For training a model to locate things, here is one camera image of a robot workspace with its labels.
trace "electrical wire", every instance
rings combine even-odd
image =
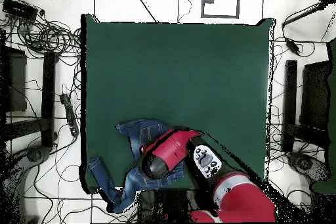
[[[188,14],[190,13],[190,11],[191,11],[191,9],[192,9],[192,2],[190,2],[190,0],[188,0],[188,2],[189,2],[189,4],[190,4],[189,11],[188,11],[187,13],[184,13],[184,14],[178,19],[177,23],[180,22],[180,20],[182,19],[182,17],[183,17],[184,15],[188,15]]]
[[[35,190],[36,190],[40,195],[44,196],[45,198],[48,198],[48,199],[51,201],[51,207],[50,207],[49,211],[45,214],[44,218],[42,219],[41,224],[43,224],[43,223],[45,222],[45,218],[47,217],[48,213],[49,213],[49,212],[51,211],[51,209],[53,208],[53,206],[54,206],[54,202],[53,202],[47,195],[43,194],[43,193],[36,187],[36,179],[37,179],[38,176],[39,176],[39,165],[37,166],[37,174],[36,174],[35,179],[34,179],[34,181],[33,181],[33,185],[34,185],[34,187],[35,187]]]
[[[290,14],[289,16],[287,16],[287,18],[285,19],[284,23],[287,22],[287,19],[288,19],[289,17],[292,17],[293,15],[296,15],[296,14],[298,14],[298,13],[300,13],[300,12],[306,11],[307,9],[312,8],[312,7],[315,7],[315,6],[319,5],[319,4],[320,4],[320,3],[313,4],[313,5],[311,5],[311,6],[307,7],[307,8],[305,8],[305,9],[302,9],[302,10],[300,10],[300,11],[297,11],[297,12],[294,12],[294,13]],[[285,38],[285,32],[284,32],[284,29],[285,29],[285,26],[282,26],[282,36],[283,36],[283,38]]]
[[[72,214],[72,213],[82,213],[82,212],[86,212],[86,211],[88,211],[88,210],[90,210],[90,209],[92,209],[92,208],[97,208],[97,209],[99,209],[102,213],[104,213],[104,214],[106,214],[106,215],[108,215],[108,216],[110,216],[110,217],[113,217],[114,220],[118,220],[119,222],[123,222],[123,223],[128,223],[128,221],[121,221],[121,220],[119,220],[120,217],[126,217],[125,215],[120,215],[120,216],[116,217],[116,216],[114,216],[114,215],[111,215],[111,214],[109,214],[109,213],[106,213],[104,210],[102,210],[102,208],[100,208],[100,207],[98,207],[98,206],[92,206],[92,207],[89,207],[89,208],[84,209],[84,210],[73,211],[73,212],[69,212],[69,213],[67,213],[66,216],[64,217],[64,219],[62,219],[62,221],[61,221],[60,224],[64,223],[64,221],[65,221],[65,219],[68,217],[68,215],[70,215],[70,214]]]
[[[309,193],[307,193],[305,190],[302,190],[302,189],[294,189],[294,190],[292,190],[291,192],[289,192],[288,194],[287,194],[287,199],[289,198],[289,195],[291,195],[292,193],[294,193],[294,192],[301,192],[301,193],[304,193],[304,194],[306,194],[306,195],[308,195],[309,197],[310,197],[310,194]]]
[[[326,36],[327,32],[328,32],[328,29],[331,27],[331,22],[333,22],[333,20],[335,19],[335,15],[336,15],[336,11],[333,13],[333,16],[330,18],[330,21],[328,23],[328,26],[327,28],[325,29],[325,32],[321,38],[321,41],[323,41],[323,38]]]
[[[281,85],[281,86],[284,87],[284,84],[280,83],[279,81],[277,81],[277,80],[275,79],[275,74],[276,74],[276,70],[278,69],[278,65],[279,65],[279,63],[280,63],[280,61],[281,61],[281,59],[282,59],[282,55],[283,55],[285,52],[287,52],[288,49],[284,51],[284,48],[283,48],[281,45],[275,45],[274,47],[279,47],[279,48],[281,48],[282,51],[281,51],[281,53],[274,55],[274,60],[276,61],[276,65],[275,65],[275,67],[274,67],[274,69],[273,69],[273,78],[272,78],[272,80],[274,80],[277,84],[279,84],[279,85]],[[283,91],[283,92],[280,93],[279,95],[276,95],[275,97],[272,97],[272,100],[274,100],[274,99],[280,97],[281,95],[283,95],[283,94],[284,94],[285,92],[287,92],[287,91],[290,91],[290,90]]]
[[[72,167],[72,166],[77,166],[77,167],[79,167],[79,166],[76,165],[76,164],[70,164],[70,165],[68,165],[67,167],[65,167],[64,170],[63,170],[63,172],[59,175],[59,176],[60,176],[60,179],[58,180],[58,185],[57,185],[57,197],[58,197],[58,199],[60,198],[60,180],[62,179],[62,180],[64,180],[64,181],[68,182],[68,183],[72,183],[72,181],[65,180],[65,179],[62,177],[63,174],[64,174],[64,172],[65,172],[68,168],[70,168],[70,167]],[[60,209],[58,209],[59,205],[60,205],[60,201],[58,201],[58,204],[57,204],[57,214],[58,214],[58,216],[59,216],[59,218],[60,218],[60,221],[62,221],[62,207],[63,207],[63,206],[62,206]]]
[[[155,23],[158,23],[159,21],[154,18],[154,16],[152,15],[152,13],[150,13],[150,11],[148,10],[147,6],[144,4],[143,0],[139,0],[139,1],[144,5],[144,8],[147,10],[147,12],[153,18],[153,20],[155,21]]]

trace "jeans pocket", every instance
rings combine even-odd
[[[156,140],[163,134],[163,128],[161,124],[151,125],[144,127],[140,130],[140,144],[146,144],[149,141]]]

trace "cable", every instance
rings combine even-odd
[[[77,141],[77,137],[74,138],[70,144],[68,144],[68,145],[66,145],[66,146],[63,146],[62,148],[59,148],[58,150],[55,150],[54,152],[51,152],[50,155],[55,154],[56,152],[59,152],[60,150],[63,150],[63,149],[66,148],[67,146],[71,146],[71,145],[74,144],[76,141]]]
[[[70,214],[72,214],[72,213],[82,213],[82,212],[86,212],[86,211],[90,210],[91,208],[97,208],[97,209],[99,209],[102,213],[105,213],[106,215],[108,215],[108,216],[110,216],[110,217],[113,217],[114,220],[118,220],[119,222],[127,223],[127,221],[121,221],[121,220],[119,220],[120,217],[126,217],[126,215],[120,215],[120,216],[116,217],[116,216],[114,216],[114,215],[111,215],[111,214],[109,214],[109,213],[104,212],[104,211],[103,211],[101,208],[99,208],[98,206],[92,206],[92,207],[87,208],[87,209],[84,209],[84,210],[73,211],[73,212],[67,213],[66,216],[64,217],[64,219],[61,221],[60,224],[62,224],[62,223],[65,221],[65,219],[67,218],[68,215],[70,215]]]
[[[39,86],[39,84],[37,83],[37,80],[36,80],[36,79],[27,81],[27,82],[25,82],[25,83],[31,83],[31,82],[35,82],[35,83],[36,83],[36,86],[38,87],[38,89],[32,89],[32,88],[27,88],[27,87],[25,87],[25,89],[36,90],[36,91],[46,91],[46,90],[43,90],[43,89],[40,88],[40,86]],[[48,93],[53,93],[53,94],[55,94],[55,95],[58,96],[58,97],[60,96],[59,94],[57,94],[57,93],[55,93],[55,92],[53,92],[53,91],[46,91],[46,92],[48,92]]]
[[[190,3],[190,8],[189,8],[188,13],[184,13],[184,14],[179,18],[179,20],[177,21],[177,23],[180,22],[180,20],[182,19],[182,17],[183,17],[184,15],[188,15],[188,14],[190,13],[190,11],[191,11],[191,9],[192,9],[192,2],[190,2],[190,0],[188,0],[188,2]]]
[[[50,219],[48,222],[46,222],[45,224],[50,223],[56,216],[59,215],[61,209],[63,208],[63,204],[64,204],[64,201],[63,201],[63,200],[61,200],[60,202],[62,203],[62,207],[60,207],[60,210],[58,211],[58,206],[57,206],[57,213],[56,213],[56,215],[54,215],[54,217],[53,217],[52,219]]]
[[[313,46],[313,50],[312,50],[312,52],[311,52],[310,54],[308,54],[308,55],[306,55],[306,56],[303,56],[303,55],[300,55],[300,54],[298,54],[298,55],[299,55],[300,57],[303,57],[303,58],[312,56],[312,55],[314,54],[314,52],[315,52],[315,43],[311,43],[311,44],[312,44],[312,46]]]
[[[50,212],[51,209],[53,208],[53,206],[54,206],[54,202],[53,202],[47,195],[45,195],[45,194],[43,194],[41,191],[39,191],[39,189],[36,187],[36,179],[37,179],[38,175],[39,175],[39,165],[37,166],[37,174],[36,174],[36,176],[35,176],[33,185],[34,185],[36,191],[37,191],[40,195],[43,195],[45,198],[48,198],[48,199],[51,201],[51,207],[50,207],[49,211],[45,214],[44,218],[42,219],[41,224],[43,224],[43,223],[45,222],[45,218],[47,217],[47,215],[49,214],[49,212]]]
[[[287,199],[289,198],[289,195],[291,195],[293,192],[302,192],[302,193],[304,193],[304,194],[306,194],[306,195],[308,195],[309,197],[310,197],[310,194],[309,193],[307,193],[306,191],[304,191],[304,190],[302,190],[302,189],[294,189],[294,190],[292,190],[290,193],[288,193],[287,194]]]
[[[64,149],[64,148],[66,148],[67,146],[71,146],[71,145],[74,144],[76,141],[77,141],[77,138],[74,138],[70,144],[68,144],[68,145],[66,145],[66,146],[64,146],[64,147],[62,147],[62,148],[60,148],[60,149],[58,149],[57,151],[60,151],[60,150],[62,150],[62,149]],[[45,173],[44,173],[44,174],[43,174],[43,175],[36,181],[36,183],[37,183],[40,179],[42,179],[48,172],[50,172],[50,170],[52,170],[53,167],[54,167],[54,165],[53,165],[47,172],[45,172]],[[24,193],[26,193],[26,192],[27,192],[29,189],[31,189],[32,187],[33,187],[33,185],[31,185],[30,187],[28,187],[28,188],[25,190]]]
[[[303,10],[301,10],[301,11],[297,11],[297,12],[292,13],[291,15],[289,15],[289,16],[285,19],[284,23],[287,22],[287,19],[288,19],[289,17],[291,17],[291,16],[293,16],[293,15],[296,15],[296,14],[298,14],[298,13],[300,13],[300,12],[306,11],[307,9],[309,9],[309,8],[311,8],[311,7],[315,7],[315,6],[319,5],[319,4],[320,4],[320,3],[316,3],[316,4],[313,4],[313,5],[311,5],[311,6],[307,7],[307,8],[305,8],[305,9],[303,9]],[[285,25],[282,26],[282,36],[283,36],[283,38],[285,38],[284,29],[285,29]]]
[[[336,11],[333,13],[333,16],[330,18],[330,21],[328,23],[327,28],[325,29],[324,35],[321,38],[321,41],[323,41],[323,38],[326,36],[328,29],[331,27],[331,21],[333,21],[335,19],[335,15],[336,15]]]
[[[154,20],[156,23],[158,23],[159,21],[157,21],[157,20],[153,17],[152,13],[150,13],[150,11],[148,10],[147,6],[144,4],[143,0],[139,0],[139,1],[144,5],[144,8],[148,11],[148,13],[149,13],[150,16],[153,18],[153,20]]]
[[[275,185],[279,190],[280,192],[282,193],[283,196],[285,196],[284,192],[282,191],[281,188],[279,188],[279,186],[277,184],[275,184],[275,182],[273,182],[272,180],[268,179],[268,181],[270,181],[273,185]]]
[[[63,174],[64,174],[64,172],[68,169],[68,168],[70,168],[70,167],[72,167],[72,166],[77,166],[77,167],[79,167],[78,165],[75,165],[75,164],[70,164],[69,166],[67,166],[67,167],[65,167],[64,168],[64,170],[62,171],[62,173],[59,175],[60,176],[60,179],[58,180],[58,185],[57,185],[57,197],[58,197],[58,199],[60,198],[60,180],[62,179],[62,180],[65,180],[65,179],[63,179]],[[59,218],[60,218],[60,220],[62,220],[62,207],[58,210],[58,206],[60,205],[60,201],[58,200],[58,204],[57,204],[57,214],[58,214],[58,216],[59,216]]]
[[[284,51],[284,48],[283,48],[281,45],[275,45],[274,47],[280,47],[282,51],[281,51],[281,53],[274,55],[274,59],[275,59],[275,61],[276,61],[276,65],[275,65],[275,68],[273,69],[273,80],[274,80],[277,84],[279,84],[279,85],[281,85],[281,86],[284,87],[284,84],[278,82],[278,81],[275,79],[275,72],[276,72],[276,70],[278,69],[278,64],[280,63],[280,61],[281,61],[281,59],[282,59],[282,55],[283,55],[285,52],[287,52],[288,49]],[[279,95],[273,97],[272,100],[273,100],[273,99],[276,99],[276,98],[279,97],[279,96],[281,96],[281,95],[284,94],[285,92],[286,92],[286,91],[284,91],[284,92],[280,93]]]
[[[272,97],[272,100],[273,100],[273,99],[276,99],[277,97],[279,97],[279,96],[281,96],[281,95],[283,95],[283,94],[284,94],[285,92],[287,92],[287,91],[290,91],[290,89],[288,89],[288,90],[286,90],[286,91],[283,91],[282,93],[280,93],[279,95],[277,95],[277,96],[275,96],[275,97]]]

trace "control buttons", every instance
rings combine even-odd
[[[200,160],[199,164],[201,165],[201,167],[205,167],[210,164],[212,159],[213,159],[212,156],[205,154],[203,158]]]

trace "blue jeans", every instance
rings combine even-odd
[[[115,129],[122,135],[129,138],[133,157],[137,163],[140,158],[140,146],[149,141],[156,140],[169,128],[159,120],[135,120],[115,126]],[[180,162],[172,172],[157,180],[149,179],[139,172],[136,165],[126,175],[123,192],[117,190],[113,181],[108,176],[100,158],[92,158],[88,164],[91,173],[96,179],[99,187],[104,191],[108,199],[113,202],[113,212],[121,213],[135,200],[136,191],[155,190],[161,187],[168,187],[173,182],[183,177],[183,161]]]

